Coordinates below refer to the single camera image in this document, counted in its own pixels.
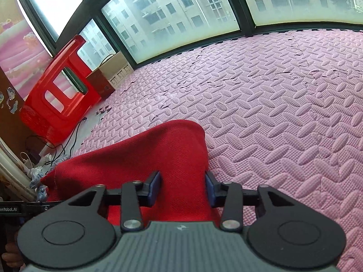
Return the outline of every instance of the window frame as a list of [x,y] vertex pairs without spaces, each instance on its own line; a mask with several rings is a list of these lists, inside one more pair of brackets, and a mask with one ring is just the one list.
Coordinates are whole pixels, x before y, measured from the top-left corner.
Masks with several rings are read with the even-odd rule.
[[133,69],[136,69],[148,63],[159,61],[163,58],[170,57],[177,53],[192,50],[197,47],[207,46],[208,44],[217,43],[224,40],[239,38],[242,36],[249,37],[258,34],[267,34],[269,32],[287,32],[290,30],[303,29],[316,30],[327,28],[342,30],[350,29],[354,31],[360,31],[361,29],[361,26],[358,24],[343,22],[288,22],[265,26],[256,26],[246,0],[228,0],[228,3],[232,8],[232,12],[236,17],[240,30],[190,43],[173,49],[171,51],[165,52],[163,54],[157,55],[153,58],[147,59],[141,63],[136,63],[134,58],[128,51],[127,47],[122,42],[121,38],[119,38],[117,32],[113,29],[112,25],[102,13],[102,8],[111,0],[83,0],[75,13],[72,15],[71,19],[67,23],[66,27],[64,28],[57,41],[53,39],[49,30],[44,27],[41,18],[35,11],[34,5],[31,3],[31,1],[19,1],[31,23],[33,24],[34,28],[36,29],[37,33],[39,34],[40,38],[53,56],[57,54],[57,52],[59,52],[66,45],[66,43],[68,43],[72,39],[75,34],[79,34],[83,30],[83,28],[93,19],[96,25],[100,28],[105,38],[108,40],[108,44],[115,50],[115,52],[121,51],[126,59],[129,61]]

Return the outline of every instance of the red cloth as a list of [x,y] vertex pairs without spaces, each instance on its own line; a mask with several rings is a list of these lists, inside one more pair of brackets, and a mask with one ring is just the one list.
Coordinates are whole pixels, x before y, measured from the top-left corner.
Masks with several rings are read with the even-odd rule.
[[[60,163],[41,181],[48,201],[68,199],[96,184],[120,188],[145,181],[154,170],[162,175],[156,204],[142,208],[144,221],[219,221],[208,203],[205,171],[208,153],[203,128],[195,122],[163,123],[122,142]],[[108,220],[119,225],[120,208],[109,208]]]

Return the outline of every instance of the cardboard box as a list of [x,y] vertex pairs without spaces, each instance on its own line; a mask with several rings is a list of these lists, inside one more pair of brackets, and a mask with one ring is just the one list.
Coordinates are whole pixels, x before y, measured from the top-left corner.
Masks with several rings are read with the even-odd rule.
[[121,52],[116,53],[99,68],[95,69],[87,80],[96,89],[102,99],[108,98],[125,79],[134,72]]

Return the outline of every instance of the pink floor mat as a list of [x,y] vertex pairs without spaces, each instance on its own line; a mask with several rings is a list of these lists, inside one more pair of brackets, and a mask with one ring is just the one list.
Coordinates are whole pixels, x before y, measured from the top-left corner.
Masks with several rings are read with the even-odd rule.
[[[363,271],[363,34],[303,31],[225,41],[138,69],[80,155],[162,122],[206,132],[219,181],[266,183],[337,221],[339,263]],[[246,224],[255,219],[244,212]]]

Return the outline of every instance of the metal screw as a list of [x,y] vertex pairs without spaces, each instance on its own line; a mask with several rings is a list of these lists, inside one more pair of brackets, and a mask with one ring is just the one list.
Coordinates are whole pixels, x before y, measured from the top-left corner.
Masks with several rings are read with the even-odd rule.
[[222,226],[226,229],[237,229],[241,226],[241,224],[236,220],[226,220],[222,223]]
[[137,229],[141,226],[141,222],[137,220],[127,220],[124,222],[123,226],[127,229]]

